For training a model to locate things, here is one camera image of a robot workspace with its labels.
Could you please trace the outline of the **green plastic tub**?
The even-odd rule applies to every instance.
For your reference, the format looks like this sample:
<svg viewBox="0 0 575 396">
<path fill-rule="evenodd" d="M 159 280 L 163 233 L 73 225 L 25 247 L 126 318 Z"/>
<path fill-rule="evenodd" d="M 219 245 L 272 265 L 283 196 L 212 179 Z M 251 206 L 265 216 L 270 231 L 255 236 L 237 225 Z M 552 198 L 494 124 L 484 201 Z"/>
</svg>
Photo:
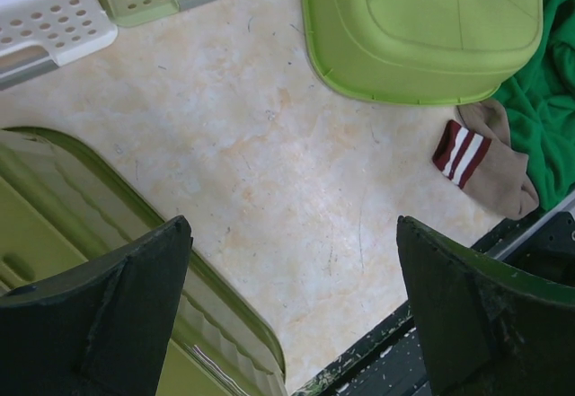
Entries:
<svg viewBox="0 0 575 396">
<path fill-rule="evenodd" d="M 176 216 L 152 209 L 94 151 L 45 128 L 1 134 L 1 297 L 115 251 Z M 195 249 L 153 395 L 283 395 L 269 324 Z"/>
</svg>

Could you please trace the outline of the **green tub lid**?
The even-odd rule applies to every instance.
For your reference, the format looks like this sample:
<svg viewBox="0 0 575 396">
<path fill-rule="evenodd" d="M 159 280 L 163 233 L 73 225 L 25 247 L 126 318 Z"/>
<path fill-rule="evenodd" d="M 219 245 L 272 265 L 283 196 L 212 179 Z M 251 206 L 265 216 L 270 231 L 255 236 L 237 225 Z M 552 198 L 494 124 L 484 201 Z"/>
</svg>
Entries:
<svg viewBox="0 0 575 396">
<path fill-rule="evenodd" d="M 491 97 L 535 54 L 543 0 L 301 0 L 318 77 L 339 94 L 408 106 Z"/>
</svg>

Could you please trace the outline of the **white basket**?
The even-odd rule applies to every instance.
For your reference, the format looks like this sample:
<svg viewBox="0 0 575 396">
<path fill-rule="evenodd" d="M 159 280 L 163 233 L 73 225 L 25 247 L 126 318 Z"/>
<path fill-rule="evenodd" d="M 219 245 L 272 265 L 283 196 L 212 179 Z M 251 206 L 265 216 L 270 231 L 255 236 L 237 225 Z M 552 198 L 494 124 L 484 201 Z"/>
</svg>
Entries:
<svg viewBox="0 0 575 396">
<path fill-rule="evenodd" d="M 98 0 L 1 0 L 1 89 L 107 48 L 117 36 Z"/>
</svg>

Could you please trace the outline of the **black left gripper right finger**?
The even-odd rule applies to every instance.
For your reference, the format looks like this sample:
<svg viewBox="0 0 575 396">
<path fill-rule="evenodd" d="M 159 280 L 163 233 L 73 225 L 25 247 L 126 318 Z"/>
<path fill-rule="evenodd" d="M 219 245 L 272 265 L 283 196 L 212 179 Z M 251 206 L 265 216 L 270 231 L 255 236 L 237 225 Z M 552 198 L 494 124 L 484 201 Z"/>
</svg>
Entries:
<svg viewBox="0 0 575 396">
<path fill-rule="evenodd" d="M 574 392 L 574 222 L 560 215 L 510 261 L 403 216 L 396 241 L 436 395 Z"/>
</svg>

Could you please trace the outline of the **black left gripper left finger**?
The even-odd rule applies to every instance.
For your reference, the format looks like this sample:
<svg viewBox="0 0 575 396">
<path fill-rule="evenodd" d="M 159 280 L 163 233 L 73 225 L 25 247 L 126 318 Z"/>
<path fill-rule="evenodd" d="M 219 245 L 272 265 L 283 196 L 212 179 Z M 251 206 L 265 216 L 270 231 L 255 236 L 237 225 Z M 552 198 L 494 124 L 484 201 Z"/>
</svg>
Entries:
<svg viewBox="0 0 575 396">
<path fill-rule="evenodd" d="M 1 297 L 3 395 L 155 394 L 191 253 L 176 216 Z"/>
</svg>

